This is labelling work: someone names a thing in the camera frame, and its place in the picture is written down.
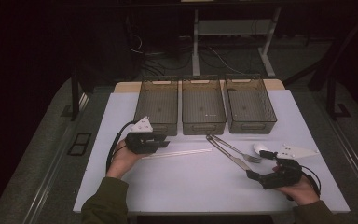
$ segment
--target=person's left hand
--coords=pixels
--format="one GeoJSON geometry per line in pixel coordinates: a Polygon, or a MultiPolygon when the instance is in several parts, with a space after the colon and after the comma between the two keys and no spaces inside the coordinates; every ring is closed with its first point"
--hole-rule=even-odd
{"type": "Polygon", "coordinates": [[[106,173],[106,177],[121,179],[139,159],[147,154],[135,154],[131,152],[124,140],[120,140],[116,146],[116,153],[106,173]]]}

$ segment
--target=metal frame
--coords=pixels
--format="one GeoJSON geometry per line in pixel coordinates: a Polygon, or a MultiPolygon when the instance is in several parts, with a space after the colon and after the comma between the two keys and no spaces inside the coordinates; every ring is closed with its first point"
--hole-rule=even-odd
{"type": "MultiPolygon", "coordinates": [[[[261,20],[262,23],[269,23],[268,29],[258,34],[267,34],[266,43],[262,48],[258,49],[260,58],[266,68],[268,77],[275,77],[275,72],[272,68],[271,62],[267,55],[269,51],[269,45],[271,44],[272,37],[274,36],[275,28],[278,23],[281,8],[275,8],[274,14],[271,20],[261,20]]],[[[241,21],[199,21],[199,11],[195,9],[194,12],[194,36],[193,36],[193,76],[200,75],[200,61],[199,61],[199,35],[254,35],[252,29],[250,31],[245,27],[249,23],[249,20],[241,21]]]]}

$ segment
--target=white plastic piece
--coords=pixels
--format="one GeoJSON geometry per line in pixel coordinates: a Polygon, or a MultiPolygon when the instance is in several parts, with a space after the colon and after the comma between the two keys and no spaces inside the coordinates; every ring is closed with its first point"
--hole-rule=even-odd
{"type": "Polygon", "coordinates": [[[280,159],[299,159],[309,156],[319,155],[319,150],[311,150],[303,147],[283,146],[278,152],[277,157],[280,159]]]}
{"type": "Polygon", "coordinates": [[[139,120],[130,128],[130,133],[152,133],[153,128],[150,124],[149,117],[146,116],[139,120]]]}
{"type": "Polygon", "coordinates": [[[260,155],[260,151],[271,151],[261,143],[254,143],[254,150],[258,155],[260,155]]]}

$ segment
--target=dark background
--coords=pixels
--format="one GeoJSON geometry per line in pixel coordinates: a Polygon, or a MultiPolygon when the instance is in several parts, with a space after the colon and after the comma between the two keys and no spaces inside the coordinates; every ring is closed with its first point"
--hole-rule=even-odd
{"type": "MultiPolygon", "coordinates": [[[[353,8],[337,6],[284,7],[276,35],[334,37],[342,24],[356,21],[358,10],[355,17],[352,13],[353,8]]],[[[156,41],[156,36],[174,43],[177,35],[192,35],[186,33],[192,32],[192,19],[188,16],[177,10],[146,11],[137,14],[134,23],[141,27],[138,32],[146,43],[160,43],[158,47],[177,53],[175,48],[167,49],[170,42],[156,41]]],[[[203,16],[215,18],[216,11],[203,16]]],[[[0,195],[52,97],[74,68],[85,91],[99,84],[131,80],[136,75],[138,60],[142,59],[125,50],[127,41],[120,14],[93,12],[63,20],[47,1],[0,1],[0,195]],[[120,77],[112,76],[115,71],[126,72],[120,77]]],[[[340,80],[351,84],[350,91],[358,100],[358,35],[337,67],[340,80]]]]}

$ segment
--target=floor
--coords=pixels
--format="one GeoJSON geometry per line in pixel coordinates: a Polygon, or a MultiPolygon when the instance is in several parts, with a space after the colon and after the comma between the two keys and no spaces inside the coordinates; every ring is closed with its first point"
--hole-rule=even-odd
{"type": "MultiPolygon", "coordinates": [[[[268,78],[256,50],[263,40],[254,36],[201,39],[200,73],[259,73],[263,78],[268,78]]],[[[268,56],[276,78],[286,80],[315,63],[330,45],[329,42],[310,43],[308,46],[304,43],[303,37],[273,39],[268,56]]],[[[154,49],[153,54],[148,55],[140,75],[189,75],[192,71],[190,50],[191,45],[185,38],[179,57],[168,57],[154,49]]],[[[338,216],[349,223],[358,223],[358,161],[352,161],[353,158],[358,158],[358,105],[345,87],[338,84],[337,103],[344,104],[351,116],[331,120],[324,109],[325,88],[318,92],[307,88],[311,75],[302,77],[285,88],[294,95],[304,120],[351,209],[349,213],[338,216]]],[[[81,112],[75,121],[71,121],[67,111],[71,105],[70,80],[62,83],[1,198],[0,223],[80,223],[81,216],[74,213],[72,208],[101,123],[104,106],[113,89],[111,86],[98,86],[93,94],[84,95],[81,112]],[[69,156],[66,152],[78,133],[90,133],[86,153],[83,156],[69,156]]],[[[290,213],[274,214],[271,218],[275,224],[293,223],[290,213]]],[[[161,219],[153,223],[163,222],[167,221],[161,219]]],[[[208,223],[219,222],[221,220],[215,218],[208,223]]],[[[229,221],[237,222],[256,223],[248,217],[236,217],[229,221]]]]}

